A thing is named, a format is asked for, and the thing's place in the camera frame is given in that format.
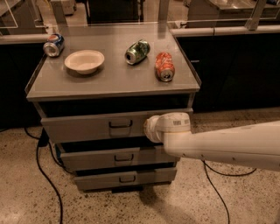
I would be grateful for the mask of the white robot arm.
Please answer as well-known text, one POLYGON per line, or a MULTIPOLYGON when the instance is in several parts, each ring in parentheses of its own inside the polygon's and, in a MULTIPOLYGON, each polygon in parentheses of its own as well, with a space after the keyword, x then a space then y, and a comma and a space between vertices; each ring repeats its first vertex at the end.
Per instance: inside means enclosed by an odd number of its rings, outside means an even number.
POLYGON ((279 121, 192 133, 190 116, 175 112, 150 117, 143 131, 174 157, 280 171, 279 121))

